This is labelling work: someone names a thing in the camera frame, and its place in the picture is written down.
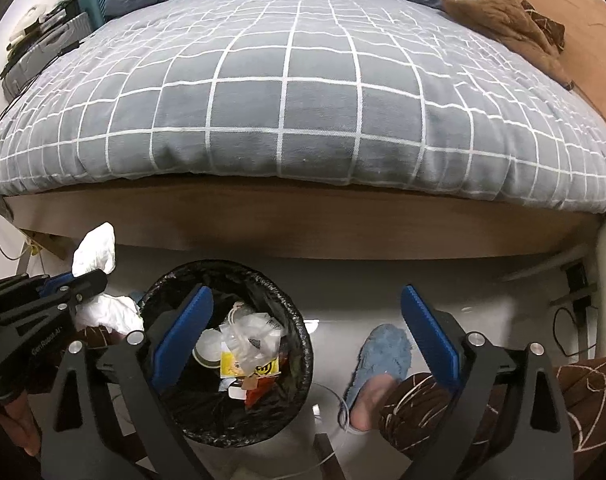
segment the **black trash bag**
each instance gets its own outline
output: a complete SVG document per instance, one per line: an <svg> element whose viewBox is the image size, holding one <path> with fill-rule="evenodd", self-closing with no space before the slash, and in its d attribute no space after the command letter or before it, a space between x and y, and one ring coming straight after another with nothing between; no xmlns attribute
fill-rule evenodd
<svg viewBox="0 0 606 480"><path fill-rule="evenodd" d="M272 438L297 416L312 381L312 343L301 313L260 272L234 262L201 260L177 267L145 294L139 302L145 329L161 313L178 308L199 283L211 288L214 296L214 313L207 328L218 327L234 304L243 301L257 312L270 313L287 329L288 363L270 392L250 410L243 401L218 391L218 370L205 368L192 358L161 401L183 433L202 444L243 447Z"/></svg>

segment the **gray plaid bedsheet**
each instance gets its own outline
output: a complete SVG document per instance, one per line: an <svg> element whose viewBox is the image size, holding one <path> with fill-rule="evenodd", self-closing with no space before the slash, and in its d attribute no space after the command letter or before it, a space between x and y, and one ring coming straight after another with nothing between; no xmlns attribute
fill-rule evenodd
<svg viewBox="0 0 606 480"><path fill-rule="evenodd" d="M108 23L0 122L0 194L279 176L606 211L606 125L404 0L171 0Z"/></svg>

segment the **black bag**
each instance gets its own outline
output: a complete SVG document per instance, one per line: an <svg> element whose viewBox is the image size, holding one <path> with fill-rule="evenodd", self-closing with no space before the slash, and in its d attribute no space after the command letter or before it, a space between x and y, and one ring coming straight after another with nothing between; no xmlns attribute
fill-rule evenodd
<svg viewBox="0 0 606 480"><path fill-rule="evenodd" d="M201 260L177 267L145 294L139 302L145 328L161 313L179 307L199 283L214 296L214 314L207 328L218 327L234 304L244 301L257 312L270 313L287 329L288 363L270 392L249 410L242 401L218 391L218 370L202 367L192 358L161 401L185 435L202 444L242 447L272 438L297 416L312 381L312 343L301 313L260 272L234 262Z"/></svg>

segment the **tiled floor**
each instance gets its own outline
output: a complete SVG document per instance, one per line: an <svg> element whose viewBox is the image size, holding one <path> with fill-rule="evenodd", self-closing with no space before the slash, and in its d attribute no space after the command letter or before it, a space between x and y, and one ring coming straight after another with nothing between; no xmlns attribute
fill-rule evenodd
<svg viewBox="0 0 606 480"><path fill-rule="evenodd" d="M564 274L553 270L519 282L497 280L531 261L526 258L337 262L119 246L109 292L117 295L146 290L173 267L211 256L235 259L260 270L291 296L306 319L318 320L318 327L311 334L314 380L340 395L350 381L359 349L369 332L386 322L404 326L399 295L407 283L415 285L432 306L451 312L464 329L483 332L494 344L519 348L536 340L545 346L555 364L567 361L552 339L553 311L548 307L550 300L567 293ZM44 263L49 274L65 270L48 255ZM40 263L33 261L30 270L39 273ZM566 349L576 350L576 336L568 319L559 319L557 332ZM424 370L425 362L414 349L411 373ZM335 423L337 402L319 386L313 386L308 404L304 415L272 442L235 452L195 446L197 453L210 466L221 469L221 478L226 480L238 464L267 474L267 478L305 469L316 461L310 452L314 433L311 406L318 404L347 478L392 480L407 467L407 459L377 432L366 436L340 434ZM320 475L314 472L299 478L320 479Z"/></svg>

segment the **gray case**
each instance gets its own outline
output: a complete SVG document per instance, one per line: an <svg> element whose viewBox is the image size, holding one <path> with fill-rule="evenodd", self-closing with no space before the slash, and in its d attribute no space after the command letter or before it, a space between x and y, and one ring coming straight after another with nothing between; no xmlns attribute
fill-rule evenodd
<svg viewBox="0 0 606 480"><path fill-rule="evenodd" d="M70 46L75 41L83 40L90 34L92 34L90 19L83 12L76 18L59 25L39 40L2 79L3 93L8 102L12 102L26 84L57 57L63 48Z"/></svg>

